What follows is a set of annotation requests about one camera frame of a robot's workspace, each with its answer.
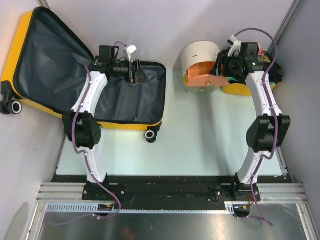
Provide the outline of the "white pastel mini drawer cabinet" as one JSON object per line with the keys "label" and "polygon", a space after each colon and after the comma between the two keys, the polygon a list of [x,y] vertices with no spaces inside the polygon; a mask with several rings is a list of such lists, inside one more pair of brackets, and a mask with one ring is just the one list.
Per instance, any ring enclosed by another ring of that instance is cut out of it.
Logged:
{"label": "white pastel mini drawer cabinet", "polygon": [[217,88],[229,85],[226,77],[211,73],[219,53],[219,46],[211,41],[197,41],[183,50],[182,82],[187,93],[211,93]]}

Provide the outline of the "yellow plastic basket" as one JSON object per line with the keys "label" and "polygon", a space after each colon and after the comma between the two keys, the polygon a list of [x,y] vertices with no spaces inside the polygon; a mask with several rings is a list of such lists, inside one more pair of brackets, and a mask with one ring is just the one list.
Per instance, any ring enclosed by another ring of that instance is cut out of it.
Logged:
{"label": "yellow plastic basket", "polygon": [[249,81],[249,85],[245,85],[242,83],[232,83],[227,86],[222,86],[221,89],[225,94],[237,95],[237,96],[252,96],[251,90],[254,90],[256,93],[260,93],[263,96],[266,95],[266,91],[264,89],[264,84],[262,84],[259,80]]}

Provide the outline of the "yellow Pikachu suitcase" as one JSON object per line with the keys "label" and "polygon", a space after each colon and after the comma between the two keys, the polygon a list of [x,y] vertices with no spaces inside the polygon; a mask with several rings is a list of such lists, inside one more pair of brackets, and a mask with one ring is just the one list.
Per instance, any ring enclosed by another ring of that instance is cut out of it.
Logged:
{"label": "yellow Pikachu suitcase", "polygon": [[[95,57],[51,10],[37,7],[25,13],[1,76],[0,112],[18,115],[26,103],[62,119],[78,100],[86,82],[85,66]],[[167,70],[158,62],[140,62],[151,82],[107,78],[95,118],[105,129],[144,131],[146,141],[153,143],[164,115]]]}

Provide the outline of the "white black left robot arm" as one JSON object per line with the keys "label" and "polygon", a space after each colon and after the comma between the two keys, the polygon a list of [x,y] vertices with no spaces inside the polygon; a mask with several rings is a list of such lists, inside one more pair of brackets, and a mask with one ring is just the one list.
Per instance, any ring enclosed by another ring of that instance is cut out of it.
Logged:
{"label": "white black left robot arm", "polygon": [[103,46],[106,55],[99,55],[95,62],[84,67],[86,70],[84,87],[71,110],[62,113],[65,134],[72,142],[75,153],[84,156],[87,180],[90,183],[97,183],[93,188],[93,194],[100,200],[110,196],[111,188],[103,183],[107,174],[96,150],[102,130],[95,113],[101,94],[108,84],[108,77],[122,77],[132,84],[150,82],[141,61],[132,60],[132,55],[137,50],[134,44],[124,46],[125,61],[117,60],[115,48],[117,45]]}

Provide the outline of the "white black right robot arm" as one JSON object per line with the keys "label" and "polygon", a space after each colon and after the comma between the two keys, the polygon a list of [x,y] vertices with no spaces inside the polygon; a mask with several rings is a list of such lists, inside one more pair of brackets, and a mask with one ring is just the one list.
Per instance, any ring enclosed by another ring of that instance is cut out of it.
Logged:
{"label": "white black right robot arm", "polygon": [[248,152],[230,187],[222,187],[237,201],[248,196],[251,186],[258,180],[265,160],[273,157],[281,146],[291,124],[291,118],[278,107],[272,87],[282,81],[281,67],[267,53],[259,54],[256,42],[228,41],[229,48],[217,55],[211,74],[224,77],[229,84],[241,84],[249,88],[256,119],[246,133]]}

